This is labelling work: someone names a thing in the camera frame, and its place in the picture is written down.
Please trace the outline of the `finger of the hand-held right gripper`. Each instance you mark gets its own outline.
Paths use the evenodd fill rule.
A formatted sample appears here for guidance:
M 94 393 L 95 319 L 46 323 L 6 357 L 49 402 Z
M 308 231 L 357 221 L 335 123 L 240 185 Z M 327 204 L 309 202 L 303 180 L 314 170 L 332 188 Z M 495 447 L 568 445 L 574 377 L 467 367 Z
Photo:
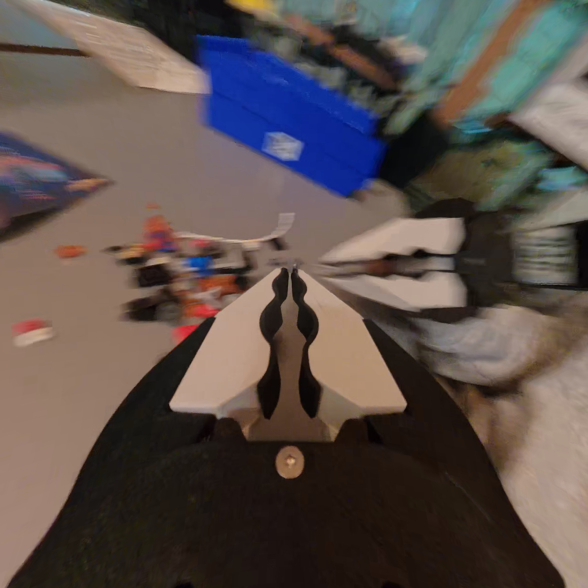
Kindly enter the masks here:
M 466 286 L 453 272 L 374 273 L 322 269 L 322 277 L 355 297 L 407 312 L 466 307 Z
M 334 246 L 320 259 L 336 268 L 375 269 L 416 252 L 449 256 L 465 240 L 462 218 L 397 218 Z

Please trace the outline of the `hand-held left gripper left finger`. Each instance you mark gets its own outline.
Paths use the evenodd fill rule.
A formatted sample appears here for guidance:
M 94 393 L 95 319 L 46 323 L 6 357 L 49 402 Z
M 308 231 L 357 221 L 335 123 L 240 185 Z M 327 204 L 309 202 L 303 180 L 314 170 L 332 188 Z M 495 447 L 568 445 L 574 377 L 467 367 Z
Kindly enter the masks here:
M 280 396 L 275 337 L 289 272 L 276 269 L 214 317 L 169 407 L 233 420 L 270 419 Z

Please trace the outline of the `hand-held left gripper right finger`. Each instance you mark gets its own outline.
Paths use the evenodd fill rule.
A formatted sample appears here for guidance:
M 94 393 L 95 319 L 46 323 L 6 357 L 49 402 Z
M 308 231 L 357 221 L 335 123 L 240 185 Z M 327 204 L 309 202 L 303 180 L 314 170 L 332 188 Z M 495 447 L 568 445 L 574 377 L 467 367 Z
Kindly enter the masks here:
M 336 437 L 348 420 L 403 413 L 407 401 L 364 319 L 306 272 L 290 274 L 305 338 L 299 372 L 300 402 Z

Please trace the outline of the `pile of lego pieces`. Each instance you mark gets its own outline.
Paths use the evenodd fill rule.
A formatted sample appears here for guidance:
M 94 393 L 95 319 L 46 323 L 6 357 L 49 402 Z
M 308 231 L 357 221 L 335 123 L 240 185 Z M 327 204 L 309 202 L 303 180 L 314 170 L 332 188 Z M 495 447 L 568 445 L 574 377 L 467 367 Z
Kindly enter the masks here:
M 260 252 L 286 250 L 296 219 L 295 213 L 282 212 L 269 234 L 236 239 L 175 230 L 158 206 L 148 209 L 141 240 L 103 253 L 129 268 L 131 285 L 146 292 L 122 305 L 121 318 L 169 325 L 180 332 L 179 339 L 251 287 Z

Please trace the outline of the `person's right forearm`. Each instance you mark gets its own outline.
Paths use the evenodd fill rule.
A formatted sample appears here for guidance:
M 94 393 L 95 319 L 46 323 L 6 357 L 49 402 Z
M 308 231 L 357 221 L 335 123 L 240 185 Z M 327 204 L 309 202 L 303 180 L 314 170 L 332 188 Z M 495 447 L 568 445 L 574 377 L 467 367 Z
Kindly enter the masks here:
M 423 359 L 440 376 L 507 388 L 556 368 L 587 346 L 587 301 L 549 312 L 500 305 L 455 323 L 416 320 Z

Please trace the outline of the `lego instruction booklet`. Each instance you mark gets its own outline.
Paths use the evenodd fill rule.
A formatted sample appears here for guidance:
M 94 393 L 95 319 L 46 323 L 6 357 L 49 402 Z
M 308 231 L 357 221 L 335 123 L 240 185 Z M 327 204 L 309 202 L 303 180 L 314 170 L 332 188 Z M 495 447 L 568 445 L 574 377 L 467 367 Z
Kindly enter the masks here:
M 17 238 L 113 184 L 1 133 L 1 242 Z

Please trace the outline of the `blue plastic bin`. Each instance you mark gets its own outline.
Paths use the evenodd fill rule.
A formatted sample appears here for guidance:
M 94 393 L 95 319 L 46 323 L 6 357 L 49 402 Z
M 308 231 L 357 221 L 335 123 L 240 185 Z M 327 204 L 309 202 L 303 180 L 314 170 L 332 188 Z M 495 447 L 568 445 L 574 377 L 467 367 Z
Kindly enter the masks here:
M 193 37 L 208 127 L 343 197 L 378 177 L 376 117 L 245 39 Z

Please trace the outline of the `red and white round studs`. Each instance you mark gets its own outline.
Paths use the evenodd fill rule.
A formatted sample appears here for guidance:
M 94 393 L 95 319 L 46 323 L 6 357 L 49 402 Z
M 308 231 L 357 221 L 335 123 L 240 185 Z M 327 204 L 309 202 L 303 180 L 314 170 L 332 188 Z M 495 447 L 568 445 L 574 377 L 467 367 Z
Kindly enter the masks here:
M 22 332 L 14 337 L 13 342 L 17 348 L 24 348 L 40 342 L 49 341 L 54 337 L 54 334 L 54 330 L 51 327 L 43 327 Z

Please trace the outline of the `large printed paper sheet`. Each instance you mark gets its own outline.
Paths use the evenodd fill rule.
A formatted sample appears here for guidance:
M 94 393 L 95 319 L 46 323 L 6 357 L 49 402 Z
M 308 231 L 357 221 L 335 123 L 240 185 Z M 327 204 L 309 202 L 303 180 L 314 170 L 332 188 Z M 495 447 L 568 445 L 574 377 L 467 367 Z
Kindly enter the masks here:
M 126 83 L 144 89 L 209 95 L 208 74 L 138 26 L 52 1 L 13 1 L 55 33 L 73 41 Z

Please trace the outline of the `wooden post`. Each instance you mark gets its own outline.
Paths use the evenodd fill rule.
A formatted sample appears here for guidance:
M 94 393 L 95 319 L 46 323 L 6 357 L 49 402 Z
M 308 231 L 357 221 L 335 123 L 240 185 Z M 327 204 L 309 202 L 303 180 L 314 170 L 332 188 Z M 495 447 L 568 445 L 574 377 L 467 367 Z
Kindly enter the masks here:
M 452 126 L 468 108 L 481 99 L 491 72 L 511 53 L 515 40 L 525 32 L 533 17 L 552 1 L 515 1 L 511 11 L 492 33 L 473 65 L 459 84 L 444 95 L 434 110 L 435 121 L 444 128 Z

